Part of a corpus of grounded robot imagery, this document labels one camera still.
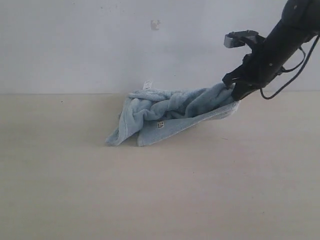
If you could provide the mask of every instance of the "light blue towel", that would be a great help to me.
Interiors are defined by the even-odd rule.
[[[106,144],[118,146],[138,133],[138,146],[152,145],[199,122],[224,119],[240,104],[232,90],[223,83],[191,91],[137,90],[125,99],[119,125]]]

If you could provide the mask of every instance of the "white wall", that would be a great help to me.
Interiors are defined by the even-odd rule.
[[[150,79],[162,89],[209,87],[249,52],[225,48],[225,34],[266,36],[286,1],[0,0],[0,93],[123,93]],[[320,90],[319,53],[289,90]]]

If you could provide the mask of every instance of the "black cable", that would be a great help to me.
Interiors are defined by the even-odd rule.
[[[291,68],[291,69],[288,69],[288,70],[287,70],[287,69],[282,70],[283,73],[291,73],[291,72],[293,72],[294,70],[296,70],[297,68],[299,68],[299,67],[304,63],[307,54],[306,54],[306,52],[304,51],[304,49],[303,49],[302,47],[299,47],[299,50],[303,53],[303,59],[302,59],[302,61],[301,61],[297,66],[295,66],[294,68]]]
[[[312,53],[313,53],[313,51],[314,51],[314,49],[315,49],[315,47],[316,47],[319,39],[320,39],[320,35],[318,35],[318,36],[316,37],[316,39],[314,40],[314,43],[312,44],[312,46],[311,46],[311,48],[310,48],[310,50],[309,50],[309,53],[308,53],[308,55],[307,55],[307,57],[306,57],[303,65],[302,65],[302,67],[301,67],[300,70],[297,72],[297,74],[296,74],[290,81],[288,81],[285,85],[283,85],[278,91],[276,91],[275,94],[273,94],[272,96],[265,96],[263,89],[260,88],[261,96],[262,96],[264,99],[266,99],[266,100],[271,100],[271,99],[273,99],[275,96],[277,96],[279,93],[281,93],[282,90],[285,89],[289,84],[291,84],[294,80],[296,80],[297,77],[299,77],[299,75],[300,75],[300,74],[302,73],[302,71],[305,69],[305,67],[306,67],[306,65],[307,65],[307,63],[308,63],[308,61],[309,61],[309,59],[310,59],[310,57],[311,57],[311,55],[312,55]]]

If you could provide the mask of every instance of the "crumpled towel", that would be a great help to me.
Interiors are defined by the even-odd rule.
[[[189,91],[141,89],[130,93],[119,116],[119,125],[106,139],[118,146],[138,133],[139,147],[155,144],[205,120],[232,115],[240,101],[223,83]]]

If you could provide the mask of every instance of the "towel fold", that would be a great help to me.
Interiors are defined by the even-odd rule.
[[[147,146],[167,139],[205,120],[232,115],[240,102],[223,83],[211,88],[167,91],[148,87],[130,93],[119,116],[119,125],[106,139],[118,146],[138,133],[137,145]]]

